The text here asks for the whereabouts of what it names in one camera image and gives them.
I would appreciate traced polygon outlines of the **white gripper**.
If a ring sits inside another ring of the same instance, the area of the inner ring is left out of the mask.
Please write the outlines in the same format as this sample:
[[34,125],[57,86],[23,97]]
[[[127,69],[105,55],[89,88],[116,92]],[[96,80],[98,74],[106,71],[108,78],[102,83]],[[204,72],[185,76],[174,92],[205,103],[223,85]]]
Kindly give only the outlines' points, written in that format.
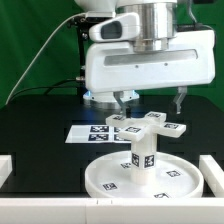
[[121,115],[129,118],[123,91],[178,87],[169,110],[180,114],[186,86],[208,84],[215,77],[214,42],[214,32],[202,30],[179,32],[164,51],[136,53],[129,42],[94,44],[86,56],[86,88],[114,92]]

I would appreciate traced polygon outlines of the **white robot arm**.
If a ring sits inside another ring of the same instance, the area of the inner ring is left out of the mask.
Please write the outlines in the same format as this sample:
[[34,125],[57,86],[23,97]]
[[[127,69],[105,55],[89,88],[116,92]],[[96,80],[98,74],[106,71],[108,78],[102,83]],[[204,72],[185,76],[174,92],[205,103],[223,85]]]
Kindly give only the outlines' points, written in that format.
[[194,23],[177,30],[177,5],[192,0],[74,0],[93,41],[86,55],[85,86],[95,95],[112,93],[123,113],[125,91],[186,88],[215,77],[215,32]]

